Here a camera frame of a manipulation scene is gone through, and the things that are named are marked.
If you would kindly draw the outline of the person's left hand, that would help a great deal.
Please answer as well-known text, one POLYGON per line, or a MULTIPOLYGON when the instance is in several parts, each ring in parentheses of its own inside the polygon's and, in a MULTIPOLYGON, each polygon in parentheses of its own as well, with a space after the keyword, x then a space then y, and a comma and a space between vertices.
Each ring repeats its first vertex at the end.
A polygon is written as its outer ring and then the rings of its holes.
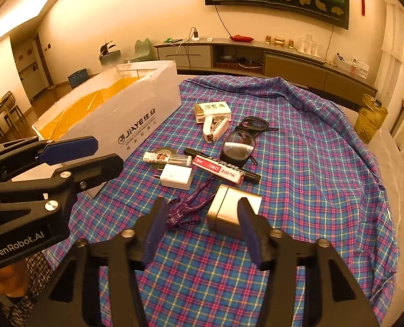
POLYGON ((21 298, 27 294, 30 280, 25 259, 0 269, 0 295, 21 298))

